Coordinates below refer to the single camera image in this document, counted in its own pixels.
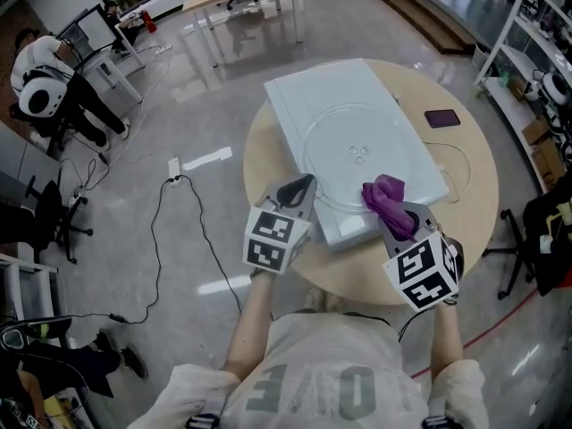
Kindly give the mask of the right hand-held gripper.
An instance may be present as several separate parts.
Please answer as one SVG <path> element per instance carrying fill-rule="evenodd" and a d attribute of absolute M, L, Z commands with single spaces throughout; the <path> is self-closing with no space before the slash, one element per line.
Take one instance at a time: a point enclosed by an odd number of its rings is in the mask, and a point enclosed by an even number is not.
<path fill-rule="evenodd" d="M 458 294 L 464 272 L 461 244 L 437 231 L 437 221 L 430 208 L 423 204 L 404 202 L 403 208 L 414 220 L 412 240 L 398 239 L 382 218 L 380 233 L 388 254 L 396 254 L 383 264 L 393 288 L 416 311 L 451 299 Z"/>

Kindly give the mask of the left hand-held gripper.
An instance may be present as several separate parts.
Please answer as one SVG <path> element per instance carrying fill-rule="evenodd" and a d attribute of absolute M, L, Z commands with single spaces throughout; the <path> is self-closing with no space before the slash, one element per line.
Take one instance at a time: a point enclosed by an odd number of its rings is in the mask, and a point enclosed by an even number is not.
<path fill-rule="evenodd" d="M 317 180 L 313 174 L 291 175 L 270 183 L 250 208 L 243 243 L 243 263 L 285 274 L 310 241 Z"/>

